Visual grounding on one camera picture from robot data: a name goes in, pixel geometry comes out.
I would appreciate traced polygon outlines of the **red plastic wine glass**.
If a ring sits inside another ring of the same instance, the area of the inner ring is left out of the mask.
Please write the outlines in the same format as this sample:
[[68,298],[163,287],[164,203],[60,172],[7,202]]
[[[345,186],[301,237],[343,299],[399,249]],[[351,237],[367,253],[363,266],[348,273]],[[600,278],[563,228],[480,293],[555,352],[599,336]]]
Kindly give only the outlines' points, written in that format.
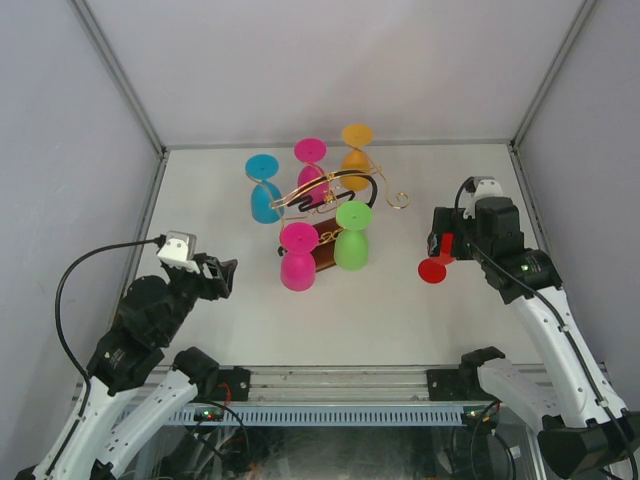
[[452,256],[454,236],[452,233],[431,234],[427,243],[427,257],[418,266],[420,278],[429,284],[441,283],[447,276],[447,266]]

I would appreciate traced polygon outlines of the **pink plastic wine glass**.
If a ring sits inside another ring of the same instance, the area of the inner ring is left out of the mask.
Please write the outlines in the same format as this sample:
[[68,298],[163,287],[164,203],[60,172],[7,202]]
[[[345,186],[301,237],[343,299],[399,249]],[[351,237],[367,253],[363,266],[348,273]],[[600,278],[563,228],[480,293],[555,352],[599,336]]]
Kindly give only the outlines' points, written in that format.
[[296,292],[308,290],[315,282],[312,252],[319,245],[318,232],[312,225],[294,222],[282,230],[280,243],[285,250],[280,268],[282,284]]
[[[299,187],[325,174],[319,162],[326,156],[326,153],[327,147],[325,143],[318,138],[304,138],[295,145],[294,155],[303,164],[297,179]],[[307,195],[311,196],[312,204],[317,204],[325,201],[328,191],[328,184],[324,182],[313,187],[307,192]]]

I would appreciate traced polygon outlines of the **green plastic wine glass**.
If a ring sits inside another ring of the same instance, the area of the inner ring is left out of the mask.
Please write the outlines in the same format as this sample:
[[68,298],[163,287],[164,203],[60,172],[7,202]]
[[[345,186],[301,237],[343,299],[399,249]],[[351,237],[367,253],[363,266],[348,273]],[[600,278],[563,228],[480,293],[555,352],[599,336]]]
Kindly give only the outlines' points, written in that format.
[[372,223],[373,212],[366,203],[352,200],[337,209],[335,220],[342,228],[334,246],[336,265],[347,271],[360,270],[369,259],[366,229]]

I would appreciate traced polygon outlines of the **blue plastic wine glass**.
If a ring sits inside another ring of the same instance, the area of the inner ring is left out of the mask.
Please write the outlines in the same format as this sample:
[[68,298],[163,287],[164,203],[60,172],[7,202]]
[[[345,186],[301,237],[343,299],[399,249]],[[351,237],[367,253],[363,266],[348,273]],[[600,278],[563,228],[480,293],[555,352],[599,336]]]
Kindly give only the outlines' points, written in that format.
[[283,209],[274,207],[281,198],[280,190],[270,182],[278,173],[279,163],[269,154],[257,154],[245,164],[245,174],[255,183],[250,196],[252,218],[261,224],[273,224],[280,220]]

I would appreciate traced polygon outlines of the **orange plastic wine glass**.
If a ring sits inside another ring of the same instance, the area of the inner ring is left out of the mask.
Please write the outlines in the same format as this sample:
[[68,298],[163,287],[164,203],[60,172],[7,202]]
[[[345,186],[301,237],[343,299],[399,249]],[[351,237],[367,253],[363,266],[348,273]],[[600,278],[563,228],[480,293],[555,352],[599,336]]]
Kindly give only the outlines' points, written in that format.
[[[342,140],[350,151],[342,162],[342,170],[369,171],[370,161],[363,148],[371,143],[373,137],[373,130],[365,124],[350,124],[343,129]],[[345,176],[340,182],[344,188],[355,192],[366,189],[369,184],[361,176]]]

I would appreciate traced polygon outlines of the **gold wire wine glass rack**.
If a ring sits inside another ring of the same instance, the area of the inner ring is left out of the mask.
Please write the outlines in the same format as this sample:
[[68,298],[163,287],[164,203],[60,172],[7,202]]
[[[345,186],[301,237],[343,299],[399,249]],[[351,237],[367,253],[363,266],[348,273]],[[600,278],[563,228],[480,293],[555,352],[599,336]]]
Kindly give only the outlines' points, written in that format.
[[[280,223],[281,230],[294,220],[308,220],[314,215],[326,215],[329,213],[335,214],[338,207],[342,204],[356,199],[356,195],[361,192],[355,192],[344,188],[340,182],[340,179],[345,176],[361,176],[365,178],[369,184],[366,189],[369,189],[369,200],[366,204],[373,209],[376,203],[379,187],[377,178],[384,183],[384,197],[386,203],[393,209],[402,210],[409,206],[410,196],[399,191],[395,198],[392,198],[390,181],[388,180],[383,168],[376,161],[374,161],[369,154],[364,151],[370,161],[370,169],[368,172],[362,172],[358,170],[339,170],[325,172],[325,174],[316,180],[297,187],[291,192],[283,195],[281,198],[274,202],[274,207],[281,207],[283,209]],[[320,183],[326,182],[329,187],[329,191],[325,197],[324,202],[312,204],[312,198],[307,195],[313,187]]]

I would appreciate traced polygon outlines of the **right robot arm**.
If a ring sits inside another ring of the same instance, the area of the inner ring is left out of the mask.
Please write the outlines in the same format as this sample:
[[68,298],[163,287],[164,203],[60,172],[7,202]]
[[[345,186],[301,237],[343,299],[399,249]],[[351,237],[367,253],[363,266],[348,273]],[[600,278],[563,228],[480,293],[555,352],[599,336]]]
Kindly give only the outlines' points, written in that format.
[[543,251],[527,248],[519,210],[504,196],[437,207],[419,272],[444,280],[455,261],[475,261],[487,284],[520,319],[551,380],[546,391],[495,347],[462,356],[459,385],[468,397],[506,404],[535,433],[546,464],[560,478],[628,461],[639,476],[639,414],[628,408],[593,358],[571,312],[562,280]]

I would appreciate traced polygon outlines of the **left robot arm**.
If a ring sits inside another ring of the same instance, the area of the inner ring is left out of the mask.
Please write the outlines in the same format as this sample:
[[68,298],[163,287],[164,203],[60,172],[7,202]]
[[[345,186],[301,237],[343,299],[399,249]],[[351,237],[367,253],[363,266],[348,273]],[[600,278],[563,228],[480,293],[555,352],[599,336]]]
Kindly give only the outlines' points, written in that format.
[[226,299],[237,260],[206,254],[161,262],[166,278],[136,279],[83,373],[81,397],[54,446],[19,479],[117,479],[169,417],[219,387],[219,365],[196,347],[179,352],[160,384],[127,417],[121,414],[199,300]]

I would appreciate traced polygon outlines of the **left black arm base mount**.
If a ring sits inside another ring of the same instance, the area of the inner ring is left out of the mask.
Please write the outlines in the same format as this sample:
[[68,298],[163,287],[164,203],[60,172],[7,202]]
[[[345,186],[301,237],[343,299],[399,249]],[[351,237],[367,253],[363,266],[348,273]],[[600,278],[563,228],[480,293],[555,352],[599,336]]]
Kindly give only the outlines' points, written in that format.
[[223,368],[218,373],[218,384],[213,393],[214,401],[225,403],[246,402],[251,387],[251,371],[235,366]]

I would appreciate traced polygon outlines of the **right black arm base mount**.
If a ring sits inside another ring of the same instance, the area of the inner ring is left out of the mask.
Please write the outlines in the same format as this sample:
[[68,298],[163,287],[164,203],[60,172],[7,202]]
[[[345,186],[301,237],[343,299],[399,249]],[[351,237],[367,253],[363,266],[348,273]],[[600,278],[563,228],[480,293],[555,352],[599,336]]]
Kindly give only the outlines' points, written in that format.
[[434,402],[467,399],[457,368],[437,368],[426,371],[429,399]]

